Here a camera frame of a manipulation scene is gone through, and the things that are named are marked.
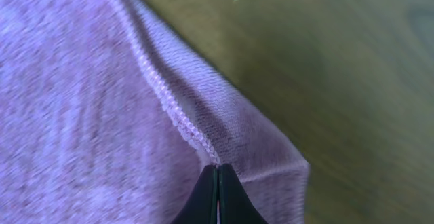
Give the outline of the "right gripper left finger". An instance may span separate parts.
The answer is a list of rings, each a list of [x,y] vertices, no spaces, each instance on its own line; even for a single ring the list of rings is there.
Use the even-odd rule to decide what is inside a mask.
[[[218,169],[206,166],[171,224],[217,224]]]

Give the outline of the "purple microfiber cloth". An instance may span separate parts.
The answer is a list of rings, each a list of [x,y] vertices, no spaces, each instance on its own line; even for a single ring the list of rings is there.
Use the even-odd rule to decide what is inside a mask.
[[[208,164],[304,221],[308,162],[141,0],[1,0],[2,223],[169,223]]]

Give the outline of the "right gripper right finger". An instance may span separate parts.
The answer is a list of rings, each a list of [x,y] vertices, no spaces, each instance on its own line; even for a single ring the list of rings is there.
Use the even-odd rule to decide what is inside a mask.
[[[230,164],[218,167],[219,224],[267,224]]]

